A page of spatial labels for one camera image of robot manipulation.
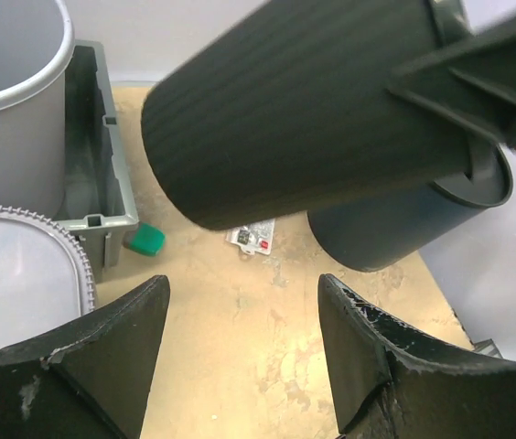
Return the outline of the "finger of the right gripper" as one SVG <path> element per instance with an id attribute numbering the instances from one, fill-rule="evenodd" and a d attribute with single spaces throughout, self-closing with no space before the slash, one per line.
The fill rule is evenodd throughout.
<path id="1" fill-rule="evenodd" d="M 516 146 L 516 15 L 473 34 L 459 1 L 431 1 L 440 48 L 393 72 L 389 91 L 466 131 Z"/>

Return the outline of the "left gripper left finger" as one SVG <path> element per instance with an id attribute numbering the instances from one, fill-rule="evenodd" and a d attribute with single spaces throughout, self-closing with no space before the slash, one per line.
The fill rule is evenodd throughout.
<path id="1" fill-rule="evenodd" d="M 153 276 L 108 305 L 0 349 L 0 438 L 140 436 L 170 283 Z"/>

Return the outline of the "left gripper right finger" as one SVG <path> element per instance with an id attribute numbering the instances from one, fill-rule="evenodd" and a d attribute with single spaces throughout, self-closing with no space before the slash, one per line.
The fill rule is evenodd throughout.
<path id="1" fill-rule="evenodd" d="M 332 274 L 317 286 L 342 438 L 516 438 L 516 361 L 451 345 Z"/>

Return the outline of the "grey ribbed square bin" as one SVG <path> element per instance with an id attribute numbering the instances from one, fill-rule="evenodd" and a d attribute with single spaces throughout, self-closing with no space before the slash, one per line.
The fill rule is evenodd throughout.
<path id="1" fill-rule="evenodd" d="M 80 242 L 42 214 L 0 206 L 0 349 L 97 305 L 93 270 Z"/>

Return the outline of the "dark blue round bin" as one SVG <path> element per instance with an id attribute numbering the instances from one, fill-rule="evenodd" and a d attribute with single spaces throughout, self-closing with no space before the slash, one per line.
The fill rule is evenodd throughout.
<path id="1" fill-rule="evenodd" d="M 497 146 L 468 174 L 311 210 L 307 219 L 318 244 L 332 259 L 355 271 L 376 272 L 506 203 L 512 190 L 511 167 Z"/>

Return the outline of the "black round bin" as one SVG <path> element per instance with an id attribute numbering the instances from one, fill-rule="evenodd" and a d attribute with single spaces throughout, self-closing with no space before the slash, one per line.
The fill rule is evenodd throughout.
<path id="1" fill-rule="evenodd" d="M 387 89 L 436 46 L 425 1 L 270 1 L 150 91 L 147 160 L 207 230 L 466 171 L 465 132 Z"/>

